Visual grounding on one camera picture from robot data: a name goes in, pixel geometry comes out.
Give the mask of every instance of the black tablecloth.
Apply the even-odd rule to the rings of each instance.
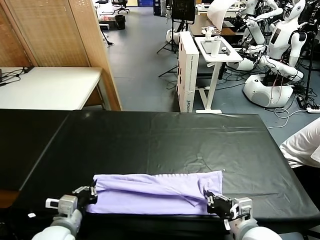
[[[223,171],[224,195],[252,198],[260,225],[283,233],[319,223],[318,209],[263,122],[249,114],[74,111],[23,187],[13,212],[40,213],[46,198],[60,198],[90,183],[94,174],[215,170]],[[110,226],[161,233],[223,229],[208,216],[95,214],[86,215],[82,228],[97,232]]]
[[[69,111],[0,109],[0,189],[19,190]]]

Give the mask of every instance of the blue-gray floor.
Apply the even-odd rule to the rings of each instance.
[[[109,41],[115,45],[108,48],[112,74],[125,111],[155,111],[172,112],[177,110],[175,88],[171,81],[176,80],[174,74],[167,74],[158,78],[158,75],[169,70],[177,63],[177,57],[166,50],[156,54],[165,44],[166,32],[171,28],[164,17],[154,16],[150,7],[132,7],[129,14],[125,14],[126,28],[124,30],[109,31]],[[199,60],[198,72],[212,73],[202,58]],[[228,81],[217,86],[225,88],[239,83]],[[209,85],[209,79],[199,79],[199,86]],[[320,93],[320,72],[312,72],[311,84],[315,93]],[[242,92],[243,85],[233,88],[217,90],[214,94],[212,109],[221,109],[224,114],[259,114],[267,127],[281,126],[285,119],[280,119],[273,112],[250,103]],[[194,100],[194,110],[203,109],[198,93]],[[294,100],[289,112],[299,110]],[[288,124],[282,128],[270,129],[270,134],[277,144],[309,124],[317,114],[299,112],[289,118]]]

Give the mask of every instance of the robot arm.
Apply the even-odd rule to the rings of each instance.
[[[280,15],[283,13],[283,9],[279,8],[278,5],[276,4],[276,2],[274,0],[263,0],[270,8],[272,8],[272,11],[263,13],[259,16],[257,16],[254,20],[257,22],[261,22],[265,19],[269,19],[272,18],[274,16]]]
[[[246,25],[248,26],[248,30],[257,44],[263,44],[265,42],[265,37],[263,36],[258,23],[265,19],[269,19],[271,17],[277,16],[283,13],[283,9],[279,8],[274,0],[263,0],[263,1],[273,10],[270,12],[263,13],[257,17],[249,16],[246,20]]]
[[[257,4],[258,4],[258,0],[247,0],[245,3],[245,8],[241,9],[238,15],[239,16],[244,16],[246,14],[254,15]]]
[[[207,211],[217,214],[224,221],[225,229],[231,232],[234,240],[281,240],[269,228],[258,226],[253,218],[252,199],[248,197],[231,200],[222,195],[205,191]]]
[[[259,65],[262,67],[268,66],[272,72],[276,74],[279,73],[294,82],[297,82],[304,77],[304,74],[295,69],[293,66],[286,65],[277,60],[273,60],[265,55],[261,56]]]
[[[291,36],[291,52],[289,57],[289,66],[294,67],[299,59],[301,48],[307,40],[305,32],[295,32]]]
[[[74,195],[48,198],[45,207],[57,209],[59,216],[54,217],[51,226],[37,233],[32,240],[75,240],[87,205],[98,201],[96,183],[77,188],[72,192]]]

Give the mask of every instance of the power strip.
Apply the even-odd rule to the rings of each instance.
[[[311,107],[307,107],[306,110],[310,114],[320,114],[320,109],[312,109]]]

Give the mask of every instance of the purple towel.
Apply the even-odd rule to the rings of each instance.
[[[95,175],[98,201],[89,213],[207,215],[204,190],[222,194],[222,171],[189,174]]]

